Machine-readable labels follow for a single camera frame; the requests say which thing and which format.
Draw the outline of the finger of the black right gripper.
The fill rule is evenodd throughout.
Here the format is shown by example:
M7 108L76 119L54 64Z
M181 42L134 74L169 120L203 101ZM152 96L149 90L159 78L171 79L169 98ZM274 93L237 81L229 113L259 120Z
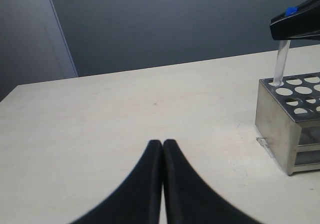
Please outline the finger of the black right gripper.
M270 33L273 40L320 39L320 0L307 0L298 6L288 7L285 12L272 18Z

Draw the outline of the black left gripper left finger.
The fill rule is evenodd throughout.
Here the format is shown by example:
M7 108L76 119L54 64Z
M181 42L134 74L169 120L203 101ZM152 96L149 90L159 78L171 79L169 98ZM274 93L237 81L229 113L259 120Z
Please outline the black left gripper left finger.
M163 183L163 146L150 140L118 188L74 224L158 224Z

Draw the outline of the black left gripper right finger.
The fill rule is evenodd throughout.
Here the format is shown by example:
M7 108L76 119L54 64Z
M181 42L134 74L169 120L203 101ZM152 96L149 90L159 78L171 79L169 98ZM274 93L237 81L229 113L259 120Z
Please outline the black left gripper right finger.
M178 143L163 143L163 187L168 224L256 224L198 175Z

